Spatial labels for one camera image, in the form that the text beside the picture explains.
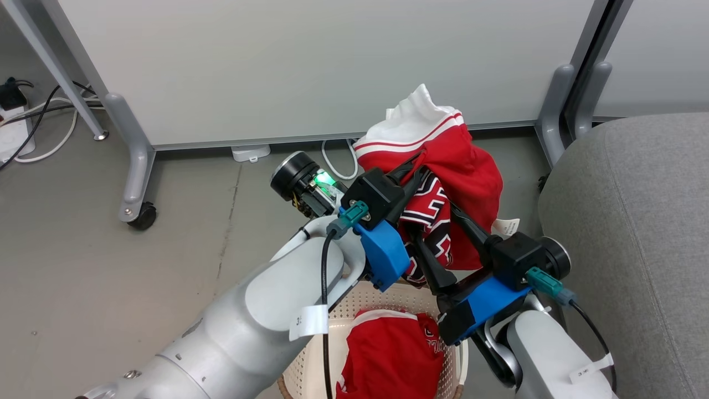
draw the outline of gray couch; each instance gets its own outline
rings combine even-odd
[[[709,114],[608,122],[575,141],[539,202],[564,281],[607,341],[618,396],[709,398]],[[573,310],[570,335],[603,355]]]

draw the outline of white label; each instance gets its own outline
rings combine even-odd
[[[300,315],[291,322],[288,338],[295,341],[300,337],[328,333],[328,306],[313,305],[301,309]]]
[[[574,371],[573,373],[569,374],[569,377],[571,379],[572,384],[578,384],[578,383],[583,383],[588,376],[593,375],[595,372],[602,370],[606,367],[612,366],[613,365],[613,357],[610,354],[607,354],[603,357],[603,359],[599,361],[594,361],[593,363],[581,367],[580,369]]]
[[[504,236],[511,236],[512,234],[517,232],[517,228],[520,226],[520,220],[519,219],[510,219],[510,220],[504,220],[504,219],[496,219],[494,223],[492,223],[492,227],[497,230],[498,233],[504,235]]]

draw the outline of white cable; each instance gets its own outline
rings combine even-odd
[[[69,104],[72,103],[72,100],[65,99],[63,97],[54,97],[50,100],[50,102],[53,102],[53,101],[68,102]],[[99,101],[99,98],[97,96],[85,97],[84,101]],[[15,120],[17,118],[21,118],[25,115],[29,115],[29,114],[33,113],[34,111],[37,111],[38,109],[42,109],[46,103],[47,102],[43,102],[42,104],[39,104],[34,108],[30,108],[27,111],[21,112],[20,114],[17,114],[17,115],[13,115],[10,119],[6,119],[6,120],[0,122],[0,127],[2,127],[5,124],[9,124],[10,122],[12,122],[13,120]]]
[[[85,91],[86,90],[82,89],[81,92],[79,93],[79,95],[82,95]],[[64,99],[62,97],[58,97],[56,99],[59,99],[60,101],[66,100],[66,102],[69,102],[70,104],[72,103],[71,100]],[[96,95],[90,96],[90,97],[83,97],[83,99],[84,99],[84,101],[98,101],[99,100],[98,96],[96,96]],[[42,104],[40,106],[36,106],[35,108],[32,108],[31,110],[25,111],[25,112],[23,112],[23,114],[27,114],[27,113],[29,113],[37,108],[40,108],[40,107],[44,107],[45,104],[47,104],[47,103],[45,102],[44,104]],[[67,132],[67,135],[64,136],[64,138],[59,142],[59,144],[57,144],[57,146],[54,147],[51,151],[49,151],[48,153],[42,154],[38,157],[35,157],[35,158],[20,158],[19,156],[17,156],[17,157],[15,157],[15,160],[19,163],[32,163],[32,162],[37,162],[39,160],[49,158],[50,156],[54,155],[54,153],[59,151],[59,149],[67,142],[67,140],[69,140],[69,137],[72,136],[72,133],[74,133],[74,128],[77,127],[77,116],[78,115],[79,115],[79,111],[76,110],[76,108],[74,108],[74,116],[72,117],[72,125],[69,127],[69,131]]]
[[[45,158],[49,158],[52,154],[56,153],[59,151],[59,149],[64,145],[64,143],[69,140],[69,137],[74,133],[74,127],[77,125],[77,115],[79,114],[78,111],[74,110],[74,118],[72,119],[72,125],[69,127],[69,132],[67,133],[66,136],[59,142],[59,144],[54,147],[50,152],[40,155],[36,158],[20,158],[20,157],[15,157],[15,160],[19,163],[31,163],[31,162],[37,162],[38,160],[42,160]]]
[[[352,154],[352,162],[354,163],[354,172],[352,172],[351,175],[345,176],[341,174],[340,172],[335,169],[332,163],[330,163],[330,159],[328,159],[328,154],[325,153],[325,143],[327,143],[327,140],[323,140],[323,145],[320,147],[320,151],[323,153],[323,158],[325,159],[325,162],[328,164],[330,167],[330,170],[335,174],[335,176],[339,177],[340,179],[343,180],[352,180],[357,176],[357,172],[359,171],[359,165],[357,164],[357,155],[355,154],[355,149],[352,147],[352,143],[350,143],[350,140],[348,138],[345,139],[345,142],[347,142],[347,147],[350,149],[350,153]]]

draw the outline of clothing tag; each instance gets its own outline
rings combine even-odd
[[[510,220],[495,219],[495,222],[492,223],[492,227],[504,236],[511,236],[512,234],[516,233],[517,228],[519,226],[520,226],[519,219],[510,219]]]

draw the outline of black power adapter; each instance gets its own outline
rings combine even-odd
[[[20,86],[34,87],[35,85],[26,80],[15,80],[10,77],[0,85],[0,106],[5,111],[27,105],[27,97],[20,91]]]

